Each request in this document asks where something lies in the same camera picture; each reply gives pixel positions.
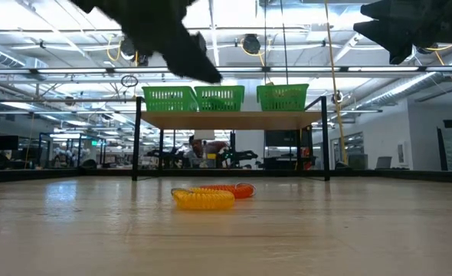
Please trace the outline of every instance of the shelf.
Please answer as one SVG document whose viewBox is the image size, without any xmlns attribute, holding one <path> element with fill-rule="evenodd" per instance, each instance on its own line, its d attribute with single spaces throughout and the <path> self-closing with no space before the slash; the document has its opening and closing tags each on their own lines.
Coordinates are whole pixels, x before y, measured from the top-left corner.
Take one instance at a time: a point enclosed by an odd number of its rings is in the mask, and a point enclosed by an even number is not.
<svg viewBox="0 0 452 276">
<path fill-rule="evenodd" d="M 142 112 L 161 130 L 300 130 L 321 120 L 320 112 Z"/>
</svg>

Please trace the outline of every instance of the wooden table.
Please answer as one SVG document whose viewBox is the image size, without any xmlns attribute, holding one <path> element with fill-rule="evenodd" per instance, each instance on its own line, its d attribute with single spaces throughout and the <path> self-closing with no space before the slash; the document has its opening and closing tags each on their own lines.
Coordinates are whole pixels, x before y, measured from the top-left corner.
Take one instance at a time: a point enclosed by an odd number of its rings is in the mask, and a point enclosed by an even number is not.
<svg viewBox="0 0 452 276">
<path fill-rule="evenodd" d="M 161 130 L 300 130 L 321 120 L 320 112 L 142 112 Z"/>
</svg>

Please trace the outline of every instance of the person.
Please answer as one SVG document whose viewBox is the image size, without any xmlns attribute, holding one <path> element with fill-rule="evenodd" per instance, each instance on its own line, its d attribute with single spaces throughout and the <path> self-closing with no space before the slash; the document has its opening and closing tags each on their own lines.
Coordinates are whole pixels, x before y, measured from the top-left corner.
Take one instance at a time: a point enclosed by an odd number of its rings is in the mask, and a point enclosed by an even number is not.
<svg viewBox="0 0 452 276">
<path fill-rule="evenodd" d="M 190 144 L 192 150 L 186 153 L 185 157 L 188 158 L 188 161 L 190 162 L 190 166 L 192 168 L 199 168 L 202 163 L 205 163 L 208 168 L 215 168 L 216 160 L 205 160 L 204 154 L 218 154 L 222 148 L 228 146 L 227 143 L 221 141 L 213 141 L 209 143 L 206 143 L 204 141 L 204 144 L 202 144 L 202 141 L 199 139 L 194 139 L 193 135 L 188 138 L 188 143 Z"/>
</svg>

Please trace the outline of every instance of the green plastic basket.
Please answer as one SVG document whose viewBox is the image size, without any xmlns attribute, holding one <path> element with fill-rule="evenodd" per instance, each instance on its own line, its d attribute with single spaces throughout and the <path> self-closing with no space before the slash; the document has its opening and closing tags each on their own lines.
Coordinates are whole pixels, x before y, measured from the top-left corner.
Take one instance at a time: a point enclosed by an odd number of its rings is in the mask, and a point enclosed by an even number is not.
<svg viewBox="0 0 452 276">
<path fill-rule="evenodd" d="M 143 87 L 147 111 L 197 111 L 191 87 Z"/>
<path fill-rule="evenodd" d="M 262 111 L 303 111 L 309 84 L 262 85 L 257 87 L 257 102 Z"/>
<path fill-rule="evenodd" d="M 243 86 L 195 87 L 200 111 L 240 111 Z"/>
</svg>

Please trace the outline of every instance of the yellow coiled toy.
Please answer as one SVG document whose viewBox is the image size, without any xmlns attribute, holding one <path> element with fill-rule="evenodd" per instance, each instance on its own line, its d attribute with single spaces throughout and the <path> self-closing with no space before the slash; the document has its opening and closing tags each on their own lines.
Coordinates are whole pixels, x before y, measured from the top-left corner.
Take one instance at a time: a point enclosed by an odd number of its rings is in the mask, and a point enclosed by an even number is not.
<svg viewBox="0 0 452 276">
<path fill-rule="evenodd" d="M 224 210 L 233 207 L 232 192 L 203 188 L 172 189 L 177 206 L 187 210 Z"/>
</svg>

